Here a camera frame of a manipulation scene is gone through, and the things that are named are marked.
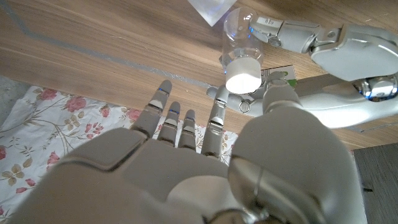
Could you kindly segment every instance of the plastic bottle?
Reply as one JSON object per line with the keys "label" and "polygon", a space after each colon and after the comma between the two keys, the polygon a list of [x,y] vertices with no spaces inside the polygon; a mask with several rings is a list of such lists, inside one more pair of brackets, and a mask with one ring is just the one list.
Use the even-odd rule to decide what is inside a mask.
{"label": "plastic bottle", "polygon": [[250,21],[257,13],[241,7],[229,13],[224,21],[221,64],[226,74],[226,88],[237,94],[256,91],[261,85],[262,42],[252,34]]}

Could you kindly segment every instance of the metal joint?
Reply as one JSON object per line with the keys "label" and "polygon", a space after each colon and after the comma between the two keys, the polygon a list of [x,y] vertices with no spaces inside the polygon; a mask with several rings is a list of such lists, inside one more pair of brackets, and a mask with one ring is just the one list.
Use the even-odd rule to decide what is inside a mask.
{"label": "metal joint", "polygon": [[241,104],[239,104],[239,110],[242,113],[247,113],[250,111],[250,100],[243,100]]}
{"label": "metal joint", "polygon": [[223,133],[223,125],[214,121],[210,121],[207,128],[216,134],[222,134]]}
{"label": "metal joint", "polygon": [[398,94],[397,75],[364,78],[354,82],[353,85],[360,94],[370,101],[390,100]]}
{"label": "metal joint", "polygon": [[216,99],[216,100],[215,100],[215,103],[216,103],[219,107],[226,108],[226,102],[224,102],[224,101],[222,101],[222,100]]}
{"label": "metal joint", "polygon": [[334,44],[338,42],[340,38],[341,29],[334,28],[334,29],[323,29],[321,34],[317,35],[315,38],[314,43],[311,45],[311,48],[319,47],[325,44]]}

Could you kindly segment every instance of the robotic hand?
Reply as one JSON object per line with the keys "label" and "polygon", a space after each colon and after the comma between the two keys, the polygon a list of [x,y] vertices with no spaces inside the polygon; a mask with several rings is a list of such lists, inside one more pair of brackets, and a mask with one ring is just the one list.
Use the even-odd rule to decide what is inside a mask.
{"label": "robotic hand", "polygon": [[283,79],[264,84],[262,115],[243,128],[229,167],[220,162],[229,92],[221,86],[195,152],[189,110],[175,148],[180,105],[152,139],[171,83],[164,81],[132,129],[114,129],[58,162],[11,223],[365,223],[351,155]]}
{"label": "robotic hand", "polygon": [[[342,128],[398,113],[398,37],[391,32],[354,24],[324,29],[265,16],[253,17],[248,30],[274,47],[309,53],[334,76],[299,80],[296,89],[303,107],[325,126]],[[216,88],[207,92],[213,98],[215,93]],[[228,107],[261,116],[263,95],[263,86],[248,97],[230,94]]]}

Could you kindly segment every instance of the gray floor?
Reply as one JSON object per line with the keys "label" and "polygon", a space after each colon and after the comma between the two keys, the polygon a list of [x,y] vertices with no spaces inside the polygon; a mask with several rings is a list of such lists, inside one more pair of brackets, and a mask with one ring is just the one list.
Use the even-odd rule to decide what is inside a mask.
{"label": "gray floor", "polygon": [[354,151],[368,223],[398,223],[398,143]]}
{"label": "gray floor", "polygon": [[30,85],[0,75],[0,126],[8,117],[15,102],[23,97]]}

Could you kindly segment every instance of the robot finger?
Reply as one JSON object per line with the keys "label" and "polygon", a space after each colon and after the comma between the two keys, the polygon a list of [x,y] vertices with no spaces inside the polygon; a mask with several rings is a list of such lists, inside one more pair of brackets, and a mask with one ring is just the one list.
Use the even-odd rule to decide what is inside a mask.
{"label": "robot finger", "polygon": [[229,91],[225,85],[218,88],[214,104],[207,123],[201,153],[205,156],[220,158],[223,143],[223,127]]}
{"label": "robot finger", "polygon": [[196,151],[195,112],[193,110],[188,110],[187,114],[185,115],[180,141],[178,142],[178,147],[189,148]]}
{"label": "robot finger", "polygon": [[172,83],[169,80],[163,81],[131,129],[140,131],[145,134],[147,138],[151,138],[155,133],[171,91]]}
{"label": "robot finger", "polygon": [[169,112],[167,113],[166,120],[160,130],[158,140],[174,147],[175,136],[177,135],[178,116],[180,115],[180,103],[173,102],[170,105]]}
{"label": "robot finger", "polygon": [[[215,87],[210,87],[207,89],[206,94],[212,98],[216,98],[216,94],[217,94],[217,88]],[[246,106],[246,100],[243,99],[242,96],[239,96],[237,94],[233,94],[230,93],[228,95],[228,108],[231,108],[232,110],[235,110],[238,113],[246,113],[248,111],[246,111],[246,107],[245,108],[241,108],[241,106]]]}

